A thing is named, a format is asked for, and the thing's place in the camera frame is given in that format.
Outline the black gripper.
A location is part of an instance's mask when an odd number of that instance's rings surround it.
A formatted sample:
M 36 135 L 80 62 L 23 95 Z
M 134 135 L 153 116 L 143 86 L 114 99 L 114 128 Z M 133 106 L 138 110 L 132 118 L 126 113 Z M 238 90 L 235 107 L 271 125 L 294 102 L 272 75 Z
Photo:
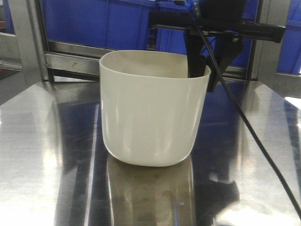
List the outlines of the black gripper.
M 243 38 L 280 43 L 285 33 L 285 27 L 281 25 L 243 20 L 245 0 L 174 0 L 172 2 L 182 7 L 185 12 L 151 11 L 148 26 L 185 31 L 189 78 L 204 76 L 206 68 L 206 57 L 201 55 L 204 42 L 189 31 L 195 30 L 194 23 L 211 36 L 224 33 L 235 35 L 220 36 L 215 39 L 213 53 L 221 74 L 242 52 Z M 207 57 L 207 63 L 211 69 L 207 92 L 213 92 L 219 77 L 210 56 Z

